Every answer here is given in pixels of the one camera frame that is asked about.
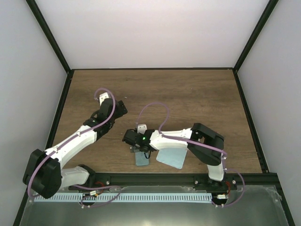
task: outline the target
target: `white wall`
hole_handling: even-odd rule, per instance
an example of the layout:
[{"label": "white wall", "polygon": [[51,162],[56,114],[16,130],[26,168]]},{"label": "white wall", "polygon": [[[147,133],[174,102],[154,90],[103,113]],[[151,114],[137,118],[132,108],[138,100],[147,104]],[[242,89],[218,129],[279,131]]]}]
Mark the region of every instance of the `white wall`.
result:
[{"label": "white wall", "polygon": [[301,225],[301,1],[279,1],[239,78],[269,168]]},{"label": "white wall", "polygon": [[0,219],[12,225],[30,153],[44,149],[66,73],[24,0],[0,1]]},{"label": "white wall", "polygon": [[71,68],[233,67],[268,0],[37,0]]}]

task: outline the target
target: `black wire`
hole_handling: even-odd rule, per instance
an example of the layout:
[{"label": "black wire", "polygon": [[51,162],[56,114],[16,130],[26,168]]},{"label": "black wire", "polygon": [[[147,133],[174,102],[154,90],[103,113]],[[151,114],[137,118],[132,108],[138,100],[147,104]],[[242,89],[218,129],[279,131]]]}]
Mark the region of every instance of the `black wire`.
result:
[{"label": "black wire", "polygon": [[150,156],[151,156],[151,151],[150,151],[150,153],[149,153],[149,157],[146,157],[146,153],[144,153],[144,157],[145,157],[146,159],[149,159]]}]

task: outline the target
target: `gray metal surface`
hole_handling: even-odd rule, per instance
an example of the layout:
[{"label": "gray metal surface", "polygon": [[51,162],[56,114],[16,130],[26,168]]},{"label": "gray metal surface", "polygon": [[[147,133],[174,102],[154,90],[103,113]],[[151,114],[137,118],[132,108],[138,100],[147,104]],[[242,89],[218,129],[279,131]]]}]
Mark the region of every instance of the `gray metal surface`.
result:
[{"label": "gray metal surface", "polygon": [[74,202],[34,202],[26,208],[23,226],[288,225],[275,189],[263,186],[247,186],[240,202],[223,209],[205,203],[131,202],[111,203],[94,209],[82,209]]}]

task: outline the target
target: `wood grain surface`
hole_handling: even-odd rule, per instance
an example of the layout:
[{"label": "wood grain surface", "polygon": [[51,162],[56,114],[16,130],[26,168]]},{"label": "wood grain surface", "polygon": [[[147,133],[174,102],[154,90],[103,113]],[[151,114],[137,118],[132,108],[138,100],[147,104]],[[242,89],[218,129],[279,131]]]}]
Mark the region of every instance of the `wood grain surface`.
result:
[{"label": "wood grain surface", "polygon": [[[190,151],[182,169],[156,161],[135,165],[129,145],[121,142],[127,129],[135,126],[142,108],[154,101],[165,103],[170,118],[163,131],[189,128],[200,122],[225,138],[226,164],[242,173],[260,173],[261,168],[231,70],[80,70],[75,71],[54,144],[74,133],[99,109],[93,99],[99,87],[108,88],[123,100],[128,114],[116,120],[108,134],[73,157],[65,168],[85,164],[98,172],[206,173],[207,167]],[[153,105],[139,123],[158,129],[166,110]]]}]

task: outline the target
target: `ventilation grille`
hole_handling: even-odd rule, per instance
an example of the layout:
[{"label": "ventilation grille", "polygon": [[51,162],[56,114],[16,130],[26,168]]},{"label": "ventilation grille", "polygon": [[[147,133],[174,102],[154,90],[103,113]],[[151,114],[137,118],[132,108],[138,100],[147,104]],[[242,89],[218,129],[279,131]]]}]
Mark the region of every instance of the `ventilation grille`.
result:
[{"label": "ventilation grille", "polygon": [[[83,194],[57,193],[49,199],[42,196],[35,198],[35,202],[80,202]],[[88,197],[83,202],[107,202],[115,197],[115,194],[103,193],[96,198]],[[211,203],[211,194],[202,193],[121,193],[114,202],[195,202]]]}]

